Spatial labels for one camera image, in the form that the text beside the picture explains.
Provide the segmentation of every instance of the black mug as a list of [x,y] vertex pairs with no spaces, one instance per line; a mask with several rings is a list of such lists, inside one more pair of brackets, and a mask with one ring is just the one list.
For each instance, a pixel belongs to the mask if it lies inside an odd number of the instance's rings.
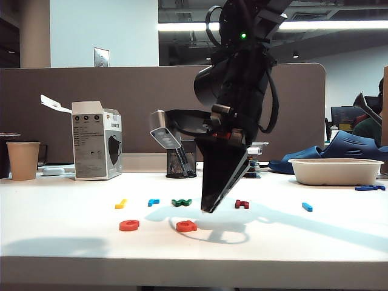
[[10,174],[10,158],[7,142],[19,137],[18,133],[0,132],[0,179],[8,178]]

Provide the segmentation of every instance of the white wall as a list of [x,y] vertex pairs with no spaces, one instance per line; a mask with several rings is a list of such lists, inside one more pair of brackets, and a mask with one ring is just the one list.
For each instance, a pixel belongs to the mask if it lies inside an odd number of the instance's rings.
[[159,64],[157,0],[50,0],[52,67],[93,67],[93,48],[110,66]]
[[326,112],[331,106],[352,105],[356,96],[377,96],[378,84],[388,65],[388,45],[311,59],[326,69]]

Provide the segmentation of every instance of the gray divider panel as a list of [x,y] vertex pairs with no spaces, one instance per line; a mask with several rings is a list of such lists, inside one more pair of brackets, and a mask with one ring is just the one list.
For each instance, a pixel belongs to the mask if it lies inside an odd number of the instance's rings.
[[[101,101],[122,115],[124,153],[165,152],[149,135],[148,117],[156,109],[210,109],[197,100],[193,81],[202,66],[109,67],[0,70],[0,132],[48,145],[48,162],[72,162],[68,113],[40,104],[44,94],[70,108],[75,101]],[[273,68],[280,101],[278,123],[261,161],[323,146],[325,71],[319,64],[280,64]],[[267,89],[261,123],[267,124],[272,97]]]

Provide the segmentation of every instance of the green shirt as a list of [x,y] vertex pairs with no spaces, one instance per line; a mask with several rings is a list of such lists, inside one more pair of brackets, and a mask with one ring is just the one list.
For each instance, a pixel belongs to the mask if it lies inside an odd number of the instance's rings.
[[381,126],[372,118],[367,118],[357,124],[353,129],[353,134],[365,138],[374,138],[378,145],[381,145]]

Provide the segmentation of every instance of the blue block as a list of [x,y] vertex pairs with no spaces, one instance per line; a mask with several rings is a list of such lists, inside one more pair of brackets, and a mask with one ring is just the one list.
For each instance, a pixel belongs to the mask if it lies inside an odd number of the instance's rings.
[[354,187],[354,190],[356,191],[371,191],[371,190],[377,190],[377,186],[373,185],[363,185],[360,187]]
[[159,204],[159,199],[150,199],[148,201],[148,207],[151,207],[154,204]]
[[308,212],[313,212],[313,207],[306,202],[302,203],[302,207],[306,209]]

